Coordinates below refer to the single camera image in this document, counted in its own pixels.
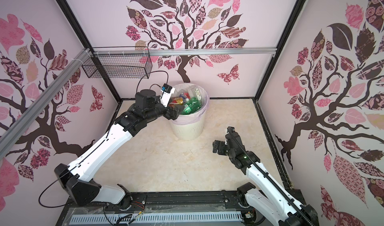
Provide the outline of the clear bottle blue cap red label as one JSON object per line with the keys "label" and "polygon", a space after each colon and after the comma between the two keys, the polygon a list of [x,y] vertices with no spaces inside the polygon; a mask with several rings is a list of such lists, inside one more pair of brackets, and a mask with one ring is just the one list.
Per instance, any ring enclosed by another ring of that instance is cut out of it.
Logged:
{"label": "clear bottle blue cap red label", "polygon": [[187,98],[187,99],[191,99],[192,98],[192,96],[188,93],[188,92],[183,92],[183,97],[184,98]]}

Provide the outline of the clear bottle green white label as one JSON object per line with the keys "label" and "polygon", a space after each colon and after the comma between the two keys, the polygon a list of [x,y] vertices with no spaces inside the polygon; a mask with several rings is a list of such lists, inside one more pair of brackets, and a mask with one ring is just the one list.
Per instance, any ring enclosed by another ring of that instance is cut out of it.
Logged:
{"label": "clear bottle green white label", "polygon": [[202,96],[201,96],[200,90],[198,88],[195,88],[195,95],[196,95],[196,98],[198,101],[202,100]]}

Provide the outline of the orange drink red label bottle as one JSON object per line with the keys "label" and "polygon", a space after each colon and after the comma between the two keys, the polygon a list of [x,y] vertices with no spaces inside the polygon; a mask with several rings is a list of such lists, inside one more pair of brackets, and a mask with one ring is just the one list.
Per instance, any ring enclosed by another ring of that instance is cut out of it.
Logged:
{"label": "orange drink red label bottle", "polygon": [[183,97],[173,97],[170,99],[169,105],[185,105],[189,101],[188,98]]}

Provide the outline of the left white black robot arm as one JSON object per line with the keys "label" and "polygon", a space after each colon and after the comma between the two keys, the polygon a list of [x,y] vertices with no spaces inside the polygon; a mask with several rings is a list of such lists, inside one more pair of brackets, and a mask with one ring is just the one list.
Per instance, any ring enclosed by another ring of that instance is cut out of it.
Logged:
{"label": "left white black robot arm", "polygon": [[135,103],[118,118],[109,130],[89,150],[69,165],[60,164],[55,174],[62,188],[74,203],[83,207],[93,202],[115,205],[121,211],[128,210],[132,194],[123,186],[103,186],[94,181],[96,172],[126,142],[136,136],[150,122],[164,117],[176,120],[180,108],[169,106],[175,88],[164,85],[162,94],[157,96],[153,90],[144,89],[135,95]]}

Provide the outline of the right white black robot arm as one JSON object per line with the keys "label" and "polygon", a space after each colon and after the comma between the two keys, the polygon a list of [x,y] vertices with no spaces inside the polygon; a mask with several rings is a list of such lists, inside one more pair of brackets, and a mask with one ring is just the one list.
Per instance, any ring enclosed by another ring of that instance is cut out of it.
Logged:
{"label": "right white black robot arm", "polygon": [[213,153],[227,156],[252,181],[237,190],[240,206],[254,208],[274,226],[319,225],[315,209],[301,203],[274,179],[261,160],[246,150],[234,127],[227,128],[225,141],[213,142]]}

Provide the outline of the cream plastic waste bin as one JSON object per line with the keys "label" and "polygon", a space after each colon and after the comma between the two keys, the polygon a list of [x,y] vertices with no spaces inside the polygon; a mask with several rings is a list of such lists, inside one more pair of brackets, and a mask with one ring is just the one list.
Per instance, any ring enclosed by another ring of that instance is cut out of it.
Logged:
{"label": "cream plastic waste bin", "polygon": [[192,123],[186,125],[176,124],[175,121],[170,122],[174,135],[181,140],[194,140],[198,138],[204,129],[206,114],[199,119],[194,119]]}

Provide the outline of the back aluminium frame rail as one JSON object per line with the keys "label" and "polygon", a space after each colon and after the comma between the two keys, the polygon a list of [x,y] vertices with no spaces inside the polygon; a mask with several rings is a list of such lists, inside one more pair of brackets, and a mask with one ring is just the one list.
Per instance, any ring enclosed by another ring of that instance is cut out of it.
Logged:
{"label": "back aluminium frame rail", "polygon": [[189,55],[235,55],[235,54],[272,54],[275,55],[277,48],[216,48],[216,49],[167,49],[167,50],[99,50],[94,49],[95,56],[112,55],[147,55],[147,56],[189,56]]}

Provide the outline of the aluminium frame rail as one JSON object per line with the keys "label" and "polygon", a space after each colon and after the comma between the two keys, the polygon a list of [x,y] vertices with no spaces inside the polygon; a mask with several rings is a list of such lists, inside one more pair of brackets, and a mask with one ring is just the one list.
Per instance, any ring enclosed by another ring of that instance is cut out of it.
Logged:
{"label": "aluminium frame rail", "polygon": [[37,100],[21,115],[21,117],[1,137],[1,158],[5,157],[27,128],[37,119],[43,109],[49,104],[59,90],[83,63],[91,57],[89,48],[84,48],[45,89]]}
{"label": "aluminium frame rail", "polygon": [[189,56],[189,55],[235,55],[235,54],[272,54],[275,55],[277,48],[216,48],[216,49],[167,49],[167,50],[99,50],[94,49],[95,56],[112,55],[147,55],[147,56]]}

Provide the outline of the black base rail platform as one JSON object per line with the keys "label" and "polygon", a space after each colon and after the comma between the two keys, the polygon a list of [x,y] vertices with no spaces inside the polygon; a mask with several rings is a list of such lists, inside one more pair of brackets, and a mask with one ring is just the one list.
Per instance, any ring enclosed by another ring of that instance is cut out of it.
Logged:
{"label": "black base rail platform", "polygon": [[96,214],[138,214],[146,213],[188,213],[188,212],[240,212],[242,223],[172,223],[172,224],[133,224],[133,220],[127,224],[112,223],[116,226],[270,226],[271,223],[252,207],[240,206],[237,191],[208,191],[208,192],[156,192],[133,193],[132,206],[121,211],[118,207],[95,202],[79,207],[75,203],[68,203],[59,216],[58,226],[68,226],[67,223],[73,215]]}

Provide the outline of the left aluminium frame rail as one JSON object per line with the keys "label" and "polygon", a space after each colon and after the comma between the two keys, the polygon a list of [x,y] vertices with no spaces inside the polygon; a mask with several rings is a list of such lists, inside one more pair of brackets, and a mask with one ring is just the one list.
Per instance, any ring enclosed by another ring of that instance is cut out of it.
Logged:
{"label": "left aluminium frame rail", "polygon": [[91,57],[89,48],[84,48],[45,89],[37,100],[21,115],[21,117],[1,137],[1,158],[5,157],[27,128],[37,119],[43,109],[49,104],[59,90],[83,63]]}

